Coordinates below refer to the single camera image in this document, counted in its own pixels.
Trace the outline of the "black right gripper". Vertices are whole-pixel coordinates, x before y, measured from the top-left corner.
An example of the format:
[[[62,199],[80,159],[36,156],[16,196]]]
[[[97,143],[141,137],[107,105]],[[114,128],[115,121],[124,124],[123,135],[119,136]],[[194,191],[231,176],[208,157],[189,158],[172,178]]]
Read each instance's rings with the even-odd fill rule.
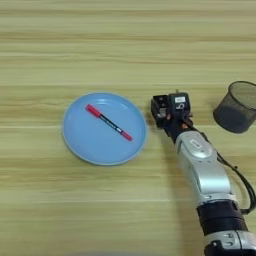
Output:
[[[177,115],[167,114],[168,96],[156,95],[151,99],[151,113],[158,128],[163,128],[166,134],[176,143],[178,136],[193,129],[192,114],[179,112]]]

